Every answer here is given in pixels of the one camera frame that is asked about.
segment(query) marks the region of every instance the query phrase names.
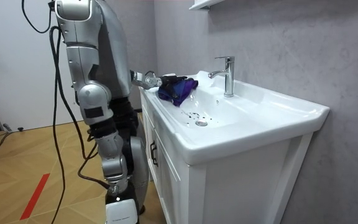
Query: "chrome faucet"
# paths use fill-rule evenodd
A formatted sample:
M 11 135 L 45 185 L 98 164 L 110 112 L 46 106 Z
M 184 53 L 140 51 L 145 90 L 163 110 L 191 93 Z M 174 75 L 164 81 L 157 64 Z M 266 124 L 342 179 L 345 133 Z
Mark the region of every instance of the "chrome faucet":
M 233 88 L 234 88 L 234 56 L 228 57 L 216 57 L 217 58 L 224 58 L 226 63 L 225 70 L 211 72 L 208 74 L 209 78 L 215 78 L 217 75 L 224 75 L 225 76 L 225 86 L 224 86 L 224 96 L 225 97 L 232 97 L 234 96 Z

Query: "purple towel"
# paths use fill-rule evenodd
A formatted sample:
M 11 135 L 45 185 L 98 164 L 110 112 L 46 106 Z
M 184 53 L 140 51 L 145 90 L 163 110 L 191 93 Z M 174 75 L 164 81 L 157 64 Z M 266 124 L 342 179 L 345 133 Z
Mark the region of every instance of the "purple towel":
M 173 94 L 176 94 L 176 98 L 169 94 L 168 91 L 164 88 L 158 89 L 158 97 L 161 100 L 171 101 L 175 106 L 180 106 L 183 101 L 190 95 L 192 90 L 195 90 L 198 86 L 198 81 L 189 78 L 182 80 L 178 83 L 173 84 Z

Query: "sink countertop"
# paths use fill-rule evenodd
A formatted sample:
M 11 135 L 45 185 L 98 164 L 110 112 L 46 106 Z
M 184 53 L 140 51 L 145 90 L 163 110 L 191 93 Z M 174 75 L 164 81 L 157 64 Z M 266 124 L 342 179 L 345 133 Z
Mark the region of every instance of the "sink countertop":
M 142 90 L 189 165 L 208 162 L 319 130 L 329 108 L 235 81 L 231 98 L 223 96 L 224 77 L 188 75 L 199 81 L 180 107 L 160 100 L 158 88 Z M 203 120 L 207 126 L 197 126 Z

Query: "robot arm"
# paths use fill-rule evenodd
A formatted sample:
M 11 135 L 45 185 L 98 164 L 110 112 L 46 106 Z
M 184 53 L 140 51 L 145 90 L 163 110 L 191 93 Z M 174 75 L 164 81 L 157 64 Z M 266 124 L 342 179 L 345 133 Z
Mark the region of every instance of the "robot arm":
M 122 131 L 131 123 L 126 114 L 133 113 L 127 97 L 131 81 L 146 89 L 161 81 L 128 69 L 124 31 L 105 1 L 56 0 L 54 10 L 81 115 L 98 143 L 104 178 L 111 186 L 106 223 L 138 223 L 149 170 L 141 141 Z M 113 116 L 113 110 L 119 116 Z

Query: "red line on floor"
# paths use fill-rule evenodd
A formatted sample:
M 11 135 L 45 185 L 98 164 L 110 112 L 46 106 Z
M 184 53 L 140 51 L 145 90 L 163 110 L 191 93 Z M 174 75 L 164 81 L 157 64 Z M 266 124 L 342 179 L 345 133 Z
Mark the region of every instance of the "red line on floor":
M 35 189 L 34 193 L 32 194 L 32 196 L 31 196 L 31 198 L 29 200 L 29 203 L 27 204 L 26 208 L 24 209 L 24 212 L 23 212 L 20 220 L 23 220 L 23 219 L 26 219 L 26 218 L 30 217 L 30 215 L 31 215 L 31 213 L 32 213 L 32 211 L 33 211 L 33 209 L 35 207 L 35 204 L 37 203 L 38 198 L 40 197 L 41 192 L 44 189 L 45 184 L 48 181 L 49 175 L 50 174 L 44 174 L 42 176 L 40 182 L 38 183 L 37 188 Z

